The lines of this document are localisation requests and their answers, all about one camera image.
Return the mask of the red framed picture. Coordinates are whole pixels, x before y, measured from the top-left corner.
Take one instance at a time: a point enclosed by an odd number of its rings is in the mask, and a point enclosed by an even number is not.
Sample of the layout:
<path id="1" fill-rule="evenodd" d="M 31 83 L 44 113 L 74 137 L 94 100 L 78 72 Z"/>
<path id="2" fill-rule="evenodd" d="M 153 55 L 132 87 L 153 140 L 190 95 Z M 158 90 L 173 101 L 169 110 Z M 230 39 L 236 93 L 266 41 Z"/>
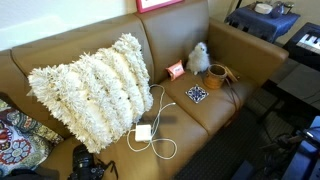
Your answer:
<path id="1" fill-rule="evenodd" d="M 183 0 L 136 0 L 136 5 L 139 13 L 145 13 L 182 1 Z"/>

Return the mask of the black keyboard piano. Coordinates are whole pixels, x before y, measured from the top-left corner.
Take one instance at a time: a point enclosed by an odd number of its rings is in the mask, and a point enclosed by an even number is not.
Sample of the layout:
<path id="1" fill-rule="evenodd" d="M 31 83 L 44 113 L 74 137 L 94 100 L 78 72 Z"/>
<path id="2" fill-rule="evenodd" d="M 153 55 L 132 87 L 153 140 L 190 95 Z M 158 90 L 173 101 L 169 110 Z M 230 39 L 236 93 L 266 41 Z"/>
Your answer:
<path id="1" fill-rule="evenodd" d="M 283 46 L 289 57 L 320 71 L 320 26 L 307 22 Z"/>

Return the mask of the white power adapter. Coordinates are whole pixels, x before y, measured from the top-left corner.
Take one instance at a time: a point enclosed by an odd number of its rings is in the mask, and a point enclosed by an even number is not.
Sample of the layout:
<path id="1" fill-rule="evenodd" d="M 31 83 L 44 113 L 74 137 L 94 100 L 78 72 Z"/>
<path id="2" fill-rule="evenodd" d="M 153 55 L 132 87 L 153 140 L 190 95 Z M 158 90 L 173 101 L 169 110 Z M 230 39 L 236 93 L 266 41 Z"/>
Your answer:
<path id="1" fill-rule="evenodd" d="M 135 129 L 135 140 L 137 142 L 149 141 L 151 139 L 151 125 L 137 125 Z"/>

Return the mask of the brown woven bucket bag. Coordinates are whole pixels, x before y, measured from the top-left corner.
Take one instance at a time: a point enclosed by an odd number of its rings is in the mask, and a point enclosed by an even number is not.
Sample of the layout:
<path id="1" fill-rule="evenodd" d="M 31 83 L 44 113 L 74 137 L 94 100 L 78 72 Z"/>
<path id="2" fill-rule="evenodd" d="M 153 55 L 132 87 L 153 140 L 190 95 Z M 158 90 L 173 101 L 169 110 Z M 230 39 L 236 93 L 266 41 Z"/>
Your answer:
<path id="1" fill-rule="evenodd" d="M 212 64 L 207 68 L 206 75 L 204 77 L 204 84 L 210 89 L 219 89 L 222 87 L 224 82 L 227 82 L 229 90 L 231 92 L 231 97 L 235 110 L 238 111 L 239 107 L 235 97 L 237 96 L 236 91 L 231 86 L 231 82 L 237 82 L 238 77 L 236 77 L 232 71 L 224 65 Z"/>

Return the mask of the white fluffy plush toy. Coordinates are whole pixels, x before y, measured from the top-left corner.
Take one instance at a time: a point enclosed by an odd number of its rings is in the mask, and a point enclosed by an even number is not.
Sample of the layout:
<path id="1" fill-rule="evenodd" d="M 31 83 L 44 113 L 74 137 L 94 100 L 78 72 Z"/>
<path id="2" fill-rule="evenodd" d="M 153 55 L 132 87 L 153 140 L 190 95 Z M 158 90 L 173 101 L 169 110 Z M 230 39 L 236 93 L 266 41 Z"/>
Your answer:
<path id="1" fill-rule="evenodd" d="M 209 65 L 210 61 L 207 46 L 205 43 L 199 42 L 189 54 L 186 68 L 194 75 L 197 75 L 199 72 L 206 71 Z"/>

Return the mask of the white round box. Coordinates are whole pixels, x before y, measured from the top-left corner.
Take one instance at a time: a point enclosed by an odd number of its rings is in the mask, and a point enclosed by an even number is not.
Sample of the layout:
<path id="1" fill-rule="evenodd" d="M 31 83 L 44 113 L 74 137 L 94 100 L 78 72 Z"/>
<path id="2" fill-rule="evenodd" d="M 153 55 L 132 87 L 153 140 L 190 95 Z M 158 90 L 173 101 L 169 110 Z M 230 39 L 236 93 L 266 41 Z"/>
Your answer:
<path id="1" fill-rule="evenodd" d="M 272 11 L 272 6 L 264 3 L 258 3 L 254 11 L 260 14 L 269 14 Z"/>

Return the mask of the colourful patterned pillow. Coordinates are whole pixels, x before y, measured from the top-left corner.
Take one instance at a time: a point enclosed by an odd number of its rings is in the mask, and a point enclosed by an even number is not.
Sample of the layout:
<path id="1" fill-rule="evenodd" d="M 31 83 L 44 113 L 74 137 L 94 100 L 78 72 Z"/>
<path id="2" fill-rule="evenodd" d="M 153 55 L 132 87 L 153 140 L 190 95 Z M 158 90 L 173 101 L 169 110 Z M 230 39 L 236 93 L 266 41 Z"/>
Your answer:
<path id="1" fill-rule="evenodd" d="M 16 169 L 34 170 L 64 138 L 0 100 L 0 177 Z"/>

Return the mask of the blue cloth side table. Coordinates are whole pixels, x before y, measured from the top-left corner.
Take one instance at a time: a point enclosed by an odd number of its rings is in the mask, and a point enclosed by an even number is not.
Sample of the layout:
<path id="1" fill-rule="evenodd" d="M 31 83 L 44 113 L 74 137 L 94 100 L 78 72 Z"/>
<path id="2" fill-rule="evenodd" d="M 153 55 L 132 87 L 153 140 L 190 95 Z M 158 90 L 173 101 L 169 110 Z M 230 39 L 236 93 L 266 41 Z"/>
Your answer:
<path id="1" fill-rule="evenodd" d="M 291 12 L 278 18 L 273 18 L 271 14 L 255 12 L 251 5 L 247 5 L 234 10 L 225 18 L 225 22 L 253 36 L 273 43 L 278 37 L 286 34 L 299 18 L 299 14 Z"/>

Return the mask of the blue white patterned tile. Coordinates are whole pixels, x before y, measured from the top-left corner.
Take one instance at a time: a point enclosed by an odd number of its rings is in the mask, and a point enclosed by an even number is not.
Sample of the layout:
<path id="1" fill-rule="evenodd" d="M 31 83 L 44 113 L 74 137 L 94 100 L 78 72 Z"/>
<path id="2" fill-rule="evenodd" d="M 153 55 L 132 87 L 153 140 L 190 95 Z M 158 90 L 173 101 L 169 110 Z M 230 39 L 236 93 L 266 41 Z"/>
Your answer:
<path id="1" fill-rule="evenodd" d="M 186 91 L 186 95 L 196 104 L 204 100 L 209 93 L 202 87 L 195 85 Z"/>

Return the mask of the pink tissue pack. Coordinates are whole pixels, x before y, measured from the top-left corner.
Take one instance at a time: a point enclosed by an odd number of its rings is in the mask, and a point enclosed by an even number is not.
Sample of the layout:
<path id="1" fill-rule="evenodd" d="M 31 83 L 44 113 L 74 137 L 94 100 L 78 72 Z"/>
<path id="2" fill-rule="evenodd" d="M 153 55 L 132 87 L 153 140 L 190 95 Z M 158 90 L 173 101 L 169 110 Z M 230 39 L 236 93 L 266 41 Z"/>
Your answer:
<path id="1" fill-rule="evenodd" d="M 170 75 L 171 80 L 175 80 L 177 77 L 181 76 L 182 74 L 185 73 L 182 61 L 179 60 L 177 63 L 174 65 L 170 66 L 167 68 L 167 72 Z"/>

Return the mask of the brown leather sofa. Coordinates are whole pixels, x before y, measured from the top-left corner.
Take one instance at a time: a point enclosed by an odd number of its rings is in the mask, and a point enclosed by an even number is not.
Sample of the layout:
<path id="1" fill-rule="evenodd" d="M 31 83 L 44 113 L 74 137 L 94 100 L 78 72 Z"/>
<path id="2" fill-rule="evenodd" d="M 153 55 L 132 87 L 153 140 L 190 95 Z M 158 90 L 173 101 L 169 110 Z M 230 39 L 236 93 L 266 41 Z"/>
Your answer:
<path id="1" fill-rule="evenodd" d="M 29 72 L 35 67 L 69 63 L 82 53 L 110 47 L 124 33 L 139 40 L 155 86 L 153 97 L 156 103 L 167 106 L 164 111 L 152 108 L 142 120 L 148 123 L 158 117 L 157 134 L 165 140 L 155 148 L 144 149 L 132 137 L 122 137 L 98 155 L 104 162 L 114 161 L 118 169 L 116 173 L 105 173 L 103 180 L 171 180 L 209 139 L 235 119 L 244 102 L 288 57 L 286 50 L 210 18 L 207 0 L 184 0 L 144 14 L 122 15 L 3 50 L 2 97 L 63 138 L 38 167 L 39 174 L 67 180 L 78 142 L 29 96 Z M 213 60 L 227 66 L 238 79 L 194 103 L 186 92 L 201 85 L 202 77 L 185 73 L 170 80 L 166 69 L 178 60 L 186 60 L 201 41 L 206 42 Z"/>

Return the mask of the white shaggy pillow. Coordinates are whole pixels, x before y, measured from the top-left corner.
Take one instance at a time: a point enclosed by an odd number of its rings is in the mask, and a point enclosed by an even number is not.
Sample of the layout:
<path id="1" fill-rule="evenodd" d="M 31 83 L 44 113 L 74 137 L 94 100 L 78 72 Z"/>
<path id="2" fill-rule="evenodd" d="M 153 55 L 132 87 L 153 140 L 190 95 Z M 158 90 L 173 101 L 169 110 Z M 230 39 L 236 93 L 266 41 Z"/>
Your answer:
<path id="1" fill-rule="evenodd" d="M 119 140 L 153 105 L 142 46 L 131 34 L 70 64 L 35 68 L 28 80 L 37 100 L 91 153 Z"/>

